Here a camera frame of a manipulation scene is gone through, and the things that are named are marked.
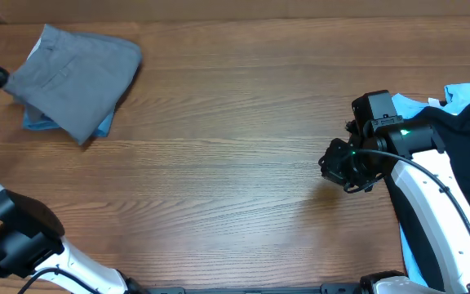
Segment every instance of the cable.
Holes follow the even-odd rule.
[[[437,176],[433,175],[425,167],[422,167],[421,165],[419,165],[418,163],[413,162],[412,160],[409,160],[407,158],[403,158],[402,156],[398,156],[398,155],[395,155],[395,154],[390,154],[389,152],[372,150],[372,149],[357,149],[357,150],[353,150],[353,151],[356,154],[374,154],[374,155],[381,155],[381,156],[384,156],[384,157],[395,158],[395,159],[398,159],[398,160],[400,160],[404,163],[407,163],[407,164],[411,165],[412,167],[415,167],[418,170],[420,170],[421,172],[423,172],[425,175],[427,175],[429,178],[431,178],[431,180],[433,180],[435,183],[437,183],[438,187],[440,187],[440,189],[441,189],[440,190],[441,192],[445,193],[447,195],[447,197],[449,197],[449,200],[453,203],[454,208],[456,208],[456,211],[459,213],[460,218],[462,219],[463,224],[465,225],[465,228],[469,232],[469,236],[470,236],[469,219],[467,218],[467,216],[465,216],[465,213],[463,213],[463,210],[462,210],[460,204],[458,203],[458,201],[456,201],[456,198],[454,198],[453,194],[450,192],[449,187],[444,185],[444,183],[442,183],[441,180],[438,179]]]
[[[43,270],[40,270],[38,271],[22,288],[19,292],[17,292],[17,294],[23,294],[25,291],[27,291],[30,286],[33,284],[33,282],[35,282],[39,277],[41,277],[42,275],[44,274],[47,274],[47,273],[54,273],[54,274],[61,274],[61,275],[64,275],[66,278],[69,278],[71,280],[73,280],[77,285],[83,287],[85,290],[87,290],[89,293],[91,294],[100,294],[97,290],[94,290],[90,287],[88,287],[85,283],[83,283],[79,278],[77,278],[76,276],[72,275],[71,273],[69,272],[66,272],[62,269],[59,269],[59,268],[49,268],[49,269],[43,269]]]

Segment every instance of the fabric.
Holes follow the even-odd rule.
[[[467,105],[470,105],[470,83],[445,86],[447,104],[438,107],[448,114],[457,115],[462,112]],[[413,118],[422,109],[431,106],[428,103],[418,102],[396,94],[392,97],[398,115],[404,119]]]
[[[438,131],[450,156],[450,164],[465,198],[470,205],[470,105],[457,116],[441,109],[427,107],[414,119],[430,122]],[[421,274],[429,287],[443,291],[440,268],[427,236],[403,193],[386,179],[395,213],[403,228],[403,234],[410,246]]]
[[[93,33],[68,33],[48,24],[37,47],[5,91],[25,105],[23,126],[64,128],[79,144],[107,136],[115,104],[141,61],[134,43]]]
[[[406,265],[407,275],[410,277],[410,280],[418,285],[422,285],[427,287],[428,284],[422,277],[422,273],[420,272],[420,268],[416,264],[415,256],[410,249],[409,243],[407,242],[406,235],[404,234],[404,230],[400,225],[400,242],[401,242],[401,252],[404,257],[404,264]]]

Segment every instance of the black cloth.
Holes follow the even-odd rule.
[[[440,134],[450,157],[450,165],[463,195],[470,205],[470,105],[458,116],[448,114],[434,107],[423,109],[411,120],[427,120]],[[429,287],[444,291],[443,280],[437,258],[432,251],[422,225],[404,194],[391,177],[386,178],[392,205],[404,229],[407,242],[415,256],[423,279]]]

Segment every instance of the blue cloth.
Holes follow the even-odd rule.
[[[112,121],[113,112],[104,119],[104,121],[97,127],[97,129],[95,129],[92,135],[98,137],[108,136],[110,133],[110,127],[112,126]],[[25,110],[23,116],[23,128],[32,131],[42,131],[60,128],[60,126],[44,114],[41,115],[41,118],[38,121],[32,122],[29,118],[29,112]]]
[[[470,83],[445,86],[447,105],[441,109],[449,114],[459,114],[470,105]],[[402,94],[392,97],[397,113],[404,119],[413,118],[429,104],[411,100]]]
[[[440,107],[443,111],[449,114],[459,114],[467,105],[470,105],[470,83],[462,83],[456,85],[445,86],[447,105]],[[392,97],[392,102],[395,105],[398,115],[404,119],[413,118],[425,107],[430,106],[427,103],[418,102],[404,97],[401,94],[396,94]],[[409,247],[404,230],[400,227],[401,249],[404,256],[404,263],[409,275],[409,279],[415,283],[427,286],[427,283],[422,277],[420,268],[416,264],[415,256]]]

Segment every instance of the folded gray pants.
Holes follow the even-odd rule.
[[[84,143],[128,88],[141,62],[132,42],[94,33],[68,33],[48,24],[36,51],[13,73],[5,91]]]

